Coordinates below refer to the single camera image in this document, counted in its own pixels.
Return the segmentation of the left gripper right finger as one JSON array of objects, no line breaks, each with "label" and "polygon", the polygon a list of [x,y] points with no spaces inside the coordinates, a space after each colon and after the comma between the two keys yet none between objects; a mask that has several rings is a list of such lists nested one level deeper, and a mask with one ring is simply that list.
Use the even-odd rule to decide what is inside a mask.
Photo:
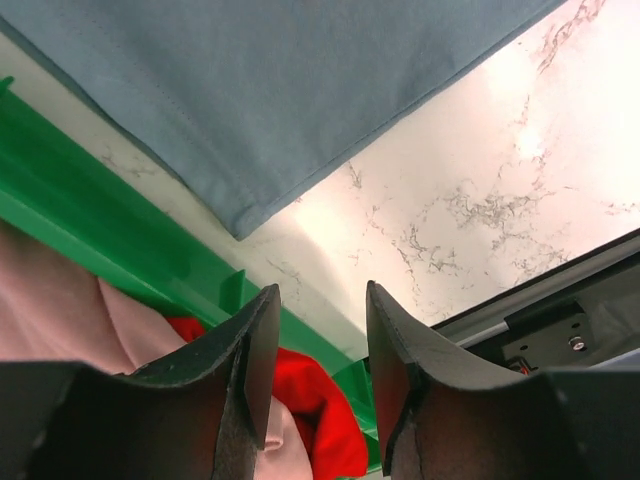
[{"label": "left gripper right finger", "polygon": [[638,477],[636,369],[515,372],[422,324],[376,282],[366,325],[386,477]]}]

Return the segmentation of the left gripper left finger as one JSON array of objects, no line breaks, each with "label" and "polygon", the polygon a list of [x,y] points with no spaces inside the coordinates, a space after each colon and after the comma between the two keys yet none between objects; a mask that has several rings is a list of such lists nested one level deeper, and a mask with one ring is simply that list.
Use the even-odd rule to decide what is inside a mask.
[{"label": "left gripper left finger", "polygon": [[264,447],[280,291],[130,375],[1,366],[5,479],[249,479]]}]

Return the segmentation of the blue-grey t-shirt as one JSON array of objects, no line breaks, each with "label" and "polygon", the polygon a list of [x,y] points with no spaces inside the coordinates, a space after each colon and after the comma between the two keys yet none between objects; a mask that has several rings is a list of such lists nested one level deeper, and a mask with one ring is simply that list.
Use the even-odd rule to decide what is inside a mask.
[{"label": "blue-grey t-shirt", "polygon": [[1,30],[236,239],[553,1],[5,1]]}]

